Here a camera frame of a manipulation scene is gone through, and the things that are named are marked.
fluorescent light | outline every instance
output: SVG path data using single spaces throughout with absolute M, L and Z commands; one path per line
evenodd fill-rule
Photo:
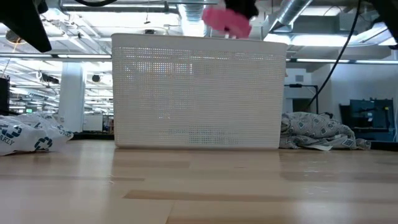
M 60 58 L 95 58 L 95 59 L 111 59 L 111 55 L 88 55 L 88 54 L 68 54 L 68 55 L 58 55 Z
M 1 53 L 0 57 L 9 58 L 52 58 L 50 54 L 15 54 L 15 53 Z
M 94 90 L 112 90 L 112 86 L 86 86 L 87 89 L 94 89 Z
M 335 59 L 316 59 L 316 58 L 298 58 L 297 62 L 311 62 L 311 63 L 335 63 Z M 348 63 L 349 60 L 340 60 L 339 63 Z
M 112 108 L 113 105 L 95 105 L 97 107 L 102 107 L 102 108 Z
M 335 59 L 317 59 L 317 58 L 287 58 L 286 62 L 291 63 L 335 63 Z M 363 64 L 363 65 L 398 65 L 398 60 L 347 60 L 342 59 L 339 63 Z
M 56 103 L 50 103 L 47 101 L 43 101 L 43 103 L 45 103 L 46 105 L 50 105 L 50 106 L 58 106 L 58 104 L 56 104 Z
M 28 94 L 29 94 L 28 91 L 23 90 L 23 89 L 20 89 L 20 88 L 13 88 L 13 87 L 10 87 L 10 91 L 11 91 L 12 93 L 17 93 L 17 94 L 22 94 L 22 95 L 28 95 Z
M 264 41 L 267 42 L 277 42 L 277 43 L 283 43 L 290 45 L 290 37 L 287 35 L 277 35 L 277 34 L 268 34 L 266 38 L 264 38 Z
M 292 39 L 292 45 L 313 47 L 342 47 L 347 37 L 340 35 L 297 35 Z
M 113 96 L 85 96 L 86 100 L 112 99 Z
M 390 60 L 357 60 L 355 61 L 358 64 L 370 64 L 370 65 L 398 65 L 398 60 L 390 61 Z
M 181 20 L 181 28 L 183 30 L 184 35 L 190 37 L 203 37 L 205 32 L 205 22 L 202 20 L 198 22 L 190 22 L 186 19 Z
M 397 42 L 395 38 L 391 37 L 390 39 L 384 41 L 383 43 L 379 44 L 381 46 L 395 46 L 397 45 Z
M 46 86 L 27 86 L 27 85 L 18 85 L 16 86 L 17 88 L 31 88 L 31 89 L 43 89 L 43 88 L 47 88 Z
M 58 108 L 52 107 L 52 106 L 46 106 L 45 109 L 47 110 L 57 110 Z
M 97 102 L 97 101 L 86 101 L 85 103 L 89 104 L 89 105 L 102 105 L 103 104 L 103 102 Z
M 10 109 L 26 109 L 26 106 L 10 106 Z

white column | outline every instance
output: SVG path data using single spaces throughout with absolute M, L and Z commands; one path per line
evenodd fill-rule
M 58 121 L 73 132 L 83 131 L 86 73 L 81 63 L 64 62 Z

ceiling light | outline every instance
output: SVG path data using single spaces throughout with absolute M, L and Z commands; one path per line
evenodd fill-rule
M 43 101 L 43 103 L 45 103 L 46 105 L 50 105 L 50 106 L 58 106 L 58 104 L 56 104 L 56 103 L 50 103 L 47 101 Z
M 52 55 L 50 55 L 50 54 L 1 53 L 0 57 L 9 57 L 9 58 L 52 58 Z
M 52 106 L 46 106 L 45 109 L 47 110 L 57 110 L 58 108 L 52 107 Z
M 292 45 L 313 47 L 342 47 L 347 37 L 340 35 L 297 35 L 292 39 Z
M 183 19 L 181 21 L 181 28 L 183 30 L 184 35 L 190 37 L 203 37 L 203 32 L 205 30 L 205 22 L 190 22 Z
M 382 42 L 379 45 L 381 45 L 381 46 L 395 46 L 395 45 L 397 45 L 397 42 L 396 42 L 395 38 L 391 37 L 390 39 Z
M 398 60 L 357 60 L 358 64 L 370 64 L 370 65 L 398 65 Z
M 85 96 L 86 100 L 113 99 L 113 96 Z
M 268 34 L 266 38 L 264 38 L 266 42 L 277 42 L 290 45 L 290 37 L 287 35 L 277 35 L 277 34 Z
M 87 54 L 68 54 L 68 55 L 58 55 L 60 58 L 95 58 L 95 59 L 111 59 L 111 55 L 87 55 Z
M 309 58 L 298 58 L 297 62 L 310 62 L 310 63 L 335 63 L 335 59 L 309 59 Z M 348 63 L 349 60 L 340 60 L 339 63 Z
M 10 109 L 26 109 L 25 106 L 10 106 Z
M 89 105 L 102 105 L 103 104 L 102 102 L 97 102 L 97 101 L 86 101 L 85 103 L 89 104 Z
M 23 90 L 23 89 L 20 89 L 20 88 L 13 88 L 13 87 L 10 87 L 10 91 L 11 91 L 12 93 L 17 93 L 17 94 L 22 94 L 22 95 L 28 95 L 28 94 L 29 94 L 28 91 Z

black cable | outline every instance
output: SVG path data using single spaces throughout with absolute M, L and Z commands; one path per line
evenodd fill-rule
M 343 10 L 339 7 L 339 6 L 332 6 L 330 7 L 328 10 L 326 10 L 326 12 L 323 14 L 323 16 L 325 16 L 331 9 L 333 9 L 334 7 L 338 8 L 340 10 L 340 12 L 343 12 Z
M 343 53 L 344 53 L 344 51 L 346 50 L 346 48 L 347 48 L 347 46 L 348 46 L 348 44 L 349 44 L 349 41 L 351 40 L 351 37 L 352 37 L 353 34 L 354 34 L 356 22 L 358 21 L 358 17 L 359 17 L 359 11 L 360 11 L 360 9 L 361 9 L 361 3 L 362 3 L 362 0 L 358 0 L 358 6 L 357 6 L 357 10 L 356 10 L 356 14 L 355 14 L 353 26 L 351 27 L 351 31 L 350 31 L 349 34 L 348 34 L 346 43 L 344 44 L 343 48 L 341 49 L 341 52 L 340 52 L 339 56 L 337 57 L 335 64 L 334 64 L 333 67 L 331 68 L 329 75 L 326 77 L 326 80 L 323 82 L 323 84 L 322 84 L 321 88 L 319 89 L 318 93 L 315 94 L 315 96 L 311 99 L 311 102 L 305 107 L 305 110 L 311 106 L 311 104 L 315 101 L 315 99 L 318 97 L 318 95 L 319 95 L 319 94 L 321 93 L 321 91 L 324 89 L 324 87 L 325 87 L 326 84 L 328 83 L 328 81 L 329 81 L 331 75 L 332 75 L 333 72 L 335 71 L 335 68 L 336 68 L 336 66 L 338 65 L 338 62 L 340 61 L 341 57 L 343 56 Z
M 85 0 L 75 0 L 76 2 L 83 4 L 85 6 L 88 7 L 102 7 L 102 6 L 106 6 L 108 4 L 112 4 L 114 2 L 116 2 L 117 0 L 104 0 L 104 1 L 100 1 L 100 2 L 88 2 Z

basket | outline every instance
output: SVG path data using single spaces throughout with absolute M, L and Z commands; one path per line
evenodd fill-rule
M 279 146 L 285 44 L 114 34 L 118 147 Z

